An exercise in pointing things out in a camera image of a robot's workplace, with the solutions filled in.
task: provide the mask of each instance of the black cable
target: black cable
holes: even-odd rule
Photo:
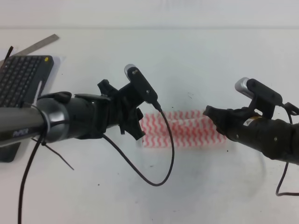
[[[168,124],[168,121],[163,113],[162,110],[159,110],[165,123],[166,123],[166,126],[167,126],[167,129],[168,129],[168,132],[169,132],[169,136],[170,136],[170,140],[171,140],[171,147],[172,147],[172,156],[171,156],[171,164],[170,164],[170,167],[169,167],[169,171],[165,177],[165,179],[160,182],[160,183],[153,183],[151,181],[149,181],[135,166],[134,164],[126,157],[126,155],[122,152],[122,150],[110,139],[108,138],[106,135],[103,135],[103,138],[108,141],[120,154],[121,156],[125,159],[125,161],[131,166],[131,168],[148,184],[152,185],[152,186],[155,186],[155,187],[158,187],[158,186],[161,186],[163,185],[169,178],[170,176],[170,173],[172,171],[172,167],[173,167],[173,162],[174,162],[174,143],[173,143],[173,137],[172,137],[172,133],[171,133],[171,129],[169,127],[169,124]]]
[[[290,120],[290,124],[293,124],[292,117],[291,117],[291,113],[290,113],[289,110],[287,110],[286,108],[285,108],[285,111],[286,111],[287,114],[288,114],[288,117],[289,117],[289,120]],[[284,172],[283,172],[283,174],[282,174],[282,176],[281,176],[281,178],[280,178],[280,181],[279,181],[279,183],[278,183],[278,185],[277,185],[277,188],[276,188],[276,192],[275,192],[276,196],[299,196],[299,193],[292,193],[292,192],[283,192],[283,193],[279,193],[279,189],[280,189],[280,187],[281,187],[282,182],[283,182],[284,179],[285,179],[285,175],[286,175],[286,172],[287,172],[287,170],[288,170],[288,166],[289,166],[289,163],[286,162],[286,163],[285,163],[285,169],[284,169]]]
[[[58,155],[62,160],[63,162],[65,162],[72,170],[74,170],[73,167],[71,167],[71,165],[62,157],[61,154],[59,154],[58,152],[56,152],[54,149],[52,149],[50,146],[48,146],[47,144],[42,144],[42,146],[45,146],[46,148],[48,148],[50,151],[52,151],[53,153],[55,153],[56,155]]]
[[[7,52],[6,56],[5,56],[4,61],[6,61],[9,58],[9,56],[10,56],[11,52],[13,51],[13,49],[14,49],[14,47],[10,46],[10,48],[8,49],[8,52]]]
[[[22,178],[21,187],[20,187],[20,194],[19,194],[18,224],[22,224],[22,204],[23,204],[23,194],[24,194],[26,178],[28,176],[28,172],[29,172],[29,169],[31,167],[34,156],[36,154],[36,151],[37,151],[38,147],[40,146],[42,140],[43,140],[43,133],[39,136],[39,138],[36,142],[36,145],[34,146],[34,148],[32,150],[31,156],[28,160],[28,163],[27,163],[27,166],[26,166],[23,178]]]

